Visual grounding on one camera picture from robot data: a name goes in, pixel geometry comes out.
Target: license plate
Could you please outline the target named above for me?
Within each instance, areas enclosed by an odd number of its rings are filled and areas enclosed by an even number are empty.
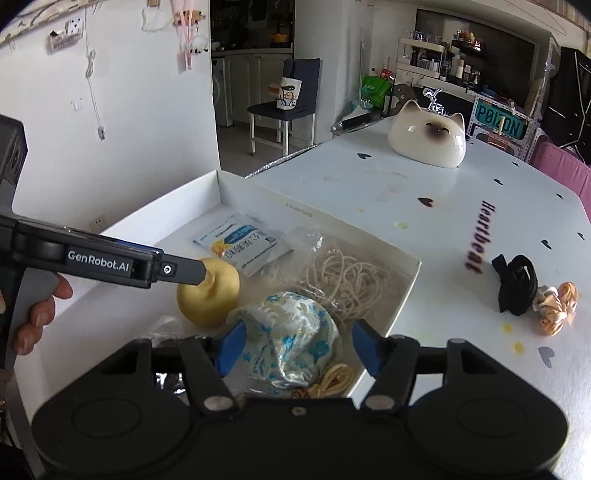
[[[527,130],[527,126],[523,120],[511,115],[507,110],[478,100],[478,105],[476,106],[476,120],[478,122],[497,131],[502,116],[505,117],[503,133],[516,140],[523,139]]]

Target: hanging decoration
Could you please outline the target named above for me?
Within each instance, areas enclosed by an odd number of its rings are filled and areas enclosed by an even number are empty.
[[[209,39],[199,34],[199,22],[205,19],[201,10],[195,10],[194,0],[172,0],[173,24],[177,29],[181,59],[186,70],[192,69],[191,55],[208,51]]]

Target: green bag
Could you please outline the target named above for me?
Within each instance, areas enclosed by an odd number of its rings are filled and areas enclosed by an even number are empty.
[[[383,108],[386,94],[392,88],[388,79],[366,75],[363,77],[361,97],[369,100],[374,107]]]

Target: screw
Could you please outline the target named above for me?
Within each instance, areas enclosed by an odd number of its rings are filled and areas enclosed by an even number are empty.
[[[230,410],[234,406],[234,401],[229,397],[214,395],[204,400],[203,406],[211,411]]]
[[[371,410],[392,410],[396,402],[387,395],[372,395],[365,399],[365,406]]]
[[[291,409],[291,414],[296,417],[303,417],[306,413],[308,413],[308,411],[304,407],[293,407]]]

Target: wall socket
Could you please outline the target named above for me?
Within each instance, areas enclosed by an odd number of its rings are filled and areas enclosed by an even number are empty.
[[[107,217],[105,215],[100,215],[88,222],[88,224],[90,225],[90,231],[92,233],[99,234],[107,228]]]

